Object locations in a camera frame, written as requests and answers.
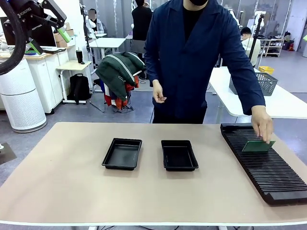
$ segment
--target man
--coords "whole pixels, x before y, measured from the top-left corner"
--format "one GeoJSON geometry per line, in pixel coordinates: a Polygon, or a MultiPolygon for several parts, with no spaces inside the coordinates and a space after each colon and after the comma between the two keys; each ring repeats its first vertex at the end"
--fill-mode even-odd
{"type": "Polygon", "coordinates": [[[152,19],[153,12],[150,8],[144,7],[144,0],[135,0],[138,5],[132,11],[133,17],[133,40],[145,41],[150,25],[150,21],[152,19]]]}
{"type": "MultiPolygon", "coordinates": [[[[149,30],[150,21],[152,19],[153,12],[150,8],[147,8],[146,5],[149,5],[144,0],[135,0],[138,5],[132,11],[133,17],[133,39],[131,44],[131,51],[138,53],[138,57],[144,61],[143,53],[144,53],[144,41],[146,40],[147,33],[149,30]]],[[[144,80],[145,74],[140,74],[140,79],[144,80]]]]}
{"type": "MultiPolygon", "coordinates": [[[[254,38],[251,35],[251,30],[248,27],[243,28],[241,30],[241,37],[243,39],[242,41],[243,48],[246,50],[246,55],[249,57],[250,51],[248,49],[251,49],[253,42],[254,42],[254,38]]],[[[258,54],[260,53],[260,50],[261,50],[260,45],[261,45],[261,42],[258,39],[256,39],[255,48],[254,48],[253,55],[250,60],[251,65],[253,67],[255,67],[257,64],[258,54]]]]}
{"type": "Polygon", "coordinates": [[[272,119],[236,21],[216,0],[171,0],[156,9],[145,60],[153,83],[154,123],[202,124],[205,93],[219,54],[228,64],[246,115],[264,141],[272,119]]]}

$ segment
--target black shirt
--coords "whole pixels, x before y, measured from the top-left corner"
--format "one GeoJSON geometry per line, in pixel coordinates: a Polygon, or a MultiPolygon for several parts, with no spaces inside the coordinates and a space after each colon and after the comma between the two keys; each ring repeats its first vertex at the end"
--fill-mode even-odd
{"type": "Polygon", "coordinates": [[[199,11],[188,11],[183,7],[183,22],[186,42],[188,41],[196,22],[200,18],[203,9],[199,11]]]}
{"type": "Polygon", "coordinates": [[[134,40],[146,40],[152,15],[152,10],[143,6],[138,6],[132,11],[134,40]]]}

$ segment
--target green jacket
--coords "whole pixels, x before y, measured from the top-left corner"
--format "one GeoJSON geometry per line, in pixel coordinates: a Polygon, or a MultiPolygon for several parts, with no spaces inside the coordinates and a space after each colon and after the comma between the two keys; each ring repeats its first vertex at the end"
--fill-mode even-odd
{"type": "Polygon", "coordinates": [[[118,98],[125,101],[125,82],[135,86],[133,75],[145,69],[145,64],[136,54],[124,52],[107,55],[98,66],[96,74],[118,98]]]}

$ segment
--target logo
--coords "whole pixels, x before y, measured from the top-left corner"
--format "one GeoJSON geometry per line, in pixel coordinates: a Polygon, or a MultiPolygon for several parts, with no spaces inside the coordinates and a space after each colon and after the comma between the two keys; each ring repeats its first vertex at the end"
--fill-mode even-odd
{"type": "Polygon", "coordinates": [[[18,15],[19,18],[21,18],[21,16],[23,16],[24,14],[30,12],[31,10],[32,10],[32,9],[29,7],[28,9],[26,9],[26,10],[24,10],[24,11],[18,13],[17,15],[18,15]]]}

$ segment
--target black plastic tray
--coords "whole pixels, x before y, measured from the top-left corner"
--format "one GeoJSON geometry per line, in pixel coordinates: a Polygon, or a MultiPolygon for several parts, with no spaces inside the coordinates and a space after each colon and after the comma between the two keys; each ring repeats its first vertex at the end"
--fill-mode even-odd
{"type": "Polygon", "coordinates": [[[164,167],[167,171],[194,171],[198,168],[191,142],[162,140],[164,167]]]}
{"type": "Polygon", "coordinates": [[[273,148],[266,152],[242,152],[247,141],[260,140],[251,125],[222,124],[221,132],[265,202],[307,203],[307,184],[273,148]]]}
{"type": "Polygon", "coordinates": [[[107,169],[134,170],[142,141],[114,138],[102,165],[107,169]]]}

